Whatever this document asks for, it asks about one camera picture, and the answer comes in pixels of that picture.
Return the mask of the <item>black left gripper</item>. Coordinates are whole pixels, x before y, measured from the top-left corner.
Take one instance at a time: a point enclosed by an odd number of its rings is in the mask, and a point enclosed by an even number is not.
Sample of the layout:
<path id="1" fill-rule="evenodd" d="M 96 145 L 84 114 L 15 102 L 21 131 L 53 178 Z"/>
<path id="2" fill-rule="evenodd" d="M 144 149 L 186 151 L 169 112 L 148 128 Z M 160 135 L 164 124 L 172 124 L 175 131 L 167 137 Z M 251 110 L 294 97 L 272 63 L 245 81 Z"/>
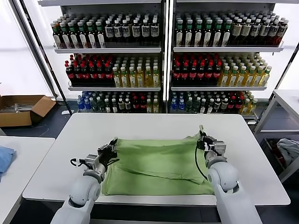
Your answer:
<path id="1" fill-rule="evenodd" d="M 107 165 L 111 159 L 117 157 L 117 139 L 111 140 L 108 144 L 104 144 L 98 148 L 99 163 Z"/>

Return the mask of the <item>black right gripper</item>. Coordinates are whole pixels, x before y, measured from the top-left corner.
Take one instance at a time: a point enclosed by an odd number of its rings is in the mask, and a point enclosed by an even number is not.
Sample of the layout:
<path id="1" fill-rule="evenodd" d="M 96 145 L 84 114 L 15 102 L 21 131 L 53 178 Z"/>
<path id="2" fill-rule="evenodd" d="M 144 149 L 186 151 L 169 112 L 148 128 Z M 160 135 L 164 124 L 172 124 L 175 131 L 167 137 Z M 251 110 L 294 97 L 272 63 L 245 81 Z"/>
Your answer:
<path id="1" fill-rule="evenodd" d="M 204 131 L 204 126 L 199 126 L 199 139 L 197 140 L 196 149 L 201 149 L 203 151 L 216 151 L 215 143 L 217 139 L 208 136 Z"/>

